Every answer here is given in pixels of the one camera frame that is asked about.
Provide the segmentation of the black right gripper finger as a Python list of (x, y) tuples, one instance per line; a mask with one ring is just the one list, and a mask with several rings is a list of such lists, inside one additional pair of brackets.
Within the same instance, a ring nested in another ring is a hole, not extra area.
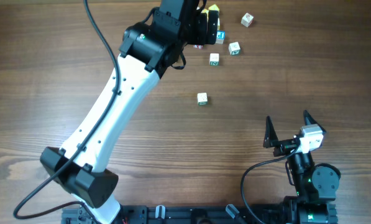
[(278, 146), (278, 137), (276, 135), (270, 116), (267, 116), (263, 147), (270, 148), (270, 147), (276, 147), (276, 146)]
[(326, 130), (309, 114), (307, 110), (303, 111), (303, 118), (305, 125), (317, 124), (321, 128), (323, 134), (326, 134)]

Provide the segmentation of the green V letter block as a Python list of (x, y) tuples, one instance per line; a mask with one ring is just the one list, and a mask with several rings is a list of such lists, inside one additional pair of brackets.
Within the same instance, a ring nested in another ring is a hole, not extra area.
[(240, 54), (240, 45), (238, 42), (233, 42), (229, 44), (229, 53), (231, 55), (239, 55)]

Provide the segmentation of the green base tower block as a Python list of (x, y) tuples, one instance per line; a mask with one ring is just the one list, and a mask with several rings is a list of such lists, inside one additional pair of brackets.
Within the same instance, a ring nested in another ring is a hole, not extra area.
[(198, 105), (207, 105), (208, 104), (207, 93), (198, 93), (197, 100), (198, 100)]

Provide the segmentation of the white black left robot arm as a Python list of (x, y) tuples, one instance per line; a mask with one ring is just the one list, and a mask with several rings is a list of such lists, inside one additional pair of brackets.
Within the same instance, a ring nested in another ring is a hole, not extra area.
[(40, 161), (96, 223), (113, 223), (121, 210), (113, 192), (118, 177), (107, 166), (114, 145), (142, 100), (168, 68), (176, 68), (186, 45), (213, 45), (219, 13), (203, 1), (162, 1), (128, 27), (113, 58), (114, 70), (78, 129)]

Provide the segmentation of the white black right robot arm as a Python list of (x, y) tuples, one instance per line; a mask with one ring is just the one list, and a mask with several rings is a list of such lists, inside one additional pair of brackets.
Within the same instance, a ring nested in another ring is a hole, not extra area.
[(275, 157), (286, 156), (285, 169), (296, 196), (286, 196), (281, 203), (277, 223), (337, 223), (333, 201), (341, 173), (336, 167), (315, 164), (311, 152), (323, 144), (326, 130), (307, 112), (305, 125), (291, 139), (279, 140), (270, 117), (266, 118), (263, 147), (273, 148)]

